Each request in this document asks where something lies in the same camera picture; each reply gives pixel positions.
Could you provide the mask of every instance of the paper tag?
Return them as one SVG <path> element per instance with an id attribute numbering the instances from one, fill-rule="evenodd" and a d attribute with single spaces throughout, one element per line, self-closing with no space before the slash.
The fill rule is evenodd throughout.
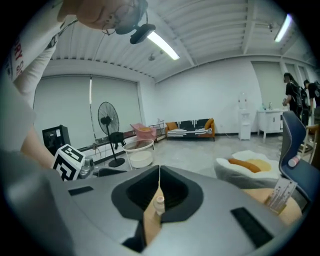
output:
<path id="1" fill-rule="evenodd" d="M 270 199 L 266 202 L 266 205 L 276 212 L 281 211 L 287 204 L 287 201 L 296 189 L 296 186 L 296 182 L 286 178 L 280 178 L 274 187 Z"/>

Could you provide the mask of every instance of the black shirt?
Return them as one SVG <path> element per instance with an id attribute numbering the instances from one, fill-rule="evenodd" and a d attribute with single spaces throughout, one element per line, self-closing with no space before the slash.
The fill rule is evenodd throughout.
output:
<path id="1" fill-rule="evenodd" d="M 297 90 L 296 86 L 290 82 L 286 84 L 285 95 L 291 95 L 292 99 L 289 102 L 290 110 L 295 112 L 297 111 Z"/>
<path id="2" fill-rule="evenodd" d="M 320 91 L 315 83 L 309 83 L 309 98 L 315 99 L 315 103 L 317 107 L 320 107 Z"/>

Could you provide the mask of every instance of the ceiling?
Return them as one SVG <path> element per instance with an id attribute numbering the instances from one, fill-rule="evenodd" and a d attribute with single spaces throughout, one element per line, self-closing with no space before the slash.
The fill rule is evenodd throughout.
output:
<path id="1" fill-rule="evenodd" d="M 155 32 L 180 59 L 172 60 L 148 39 L 131 45 L 129 34 L 107 36 L 77 22 L 60 37 L 52 60 L 108 63 L 145 74 L 156 82 L 198 65 L 239 56 L 277 56 L 311 64 L 315 61 L 294 23 L 281 42 L 275 42 L 286 14 L 269 0 L 148 0 L 148 3 L 149 23 L 156 26 Z M 153 61 L 149 61 L 151 54 L 155 57 Z"/>

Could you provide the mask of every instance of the blue chair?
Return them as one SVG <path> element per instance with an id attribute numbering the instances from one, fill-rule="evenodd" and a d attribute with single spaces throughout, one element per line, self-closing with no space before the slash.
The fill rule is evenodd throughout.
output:
<path id="1" fill-rule="evenodd" d="M 297 183 L 296 189 L 309 201 L 313 202 L 320 186 L 320 171 L 301 159 L 295 167 L 288 161 L 295 157 L 306 137 L 306 128 L 293 111 L 283 113 L 283 139 L 279 161 L 282 175 Z"/>

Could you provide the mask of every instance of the fluorescent light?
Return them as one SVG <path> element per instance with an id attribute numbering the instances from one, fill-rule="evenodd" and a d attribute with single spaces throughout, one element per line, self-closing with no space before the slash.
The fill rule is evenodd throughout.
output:
<path id="1" fill-rule="evenodd" d="M 148 38 L 162 50 L 164 50 L 173 60 L 177 60 L 180 58 L 179 55 L 174 51 L 174 49 L 172 49 L 171 46 L 167 44 L 167 42 L 155 32 L 152 32 L 150 35 L 148 35 Z"/>
<path id="2" fill-rule="evenodd" d="M 289 14 L 287 14 L 284 23 L 282 24 L 278 34 L 276 35 L 276 37 L 274 39 L 276 42 L 281 41 L 281 39 L 284 37 L 285 33 L 287 32 L 291 22 L 292 22 L 292 18 Z"/>
<path id="3" fill-rule="evenodd" d="M 91 91 L 92 91 L 92 78 L 90 77 L 90 85 L 89 85 L 89 103 L 91 104 Z"/>

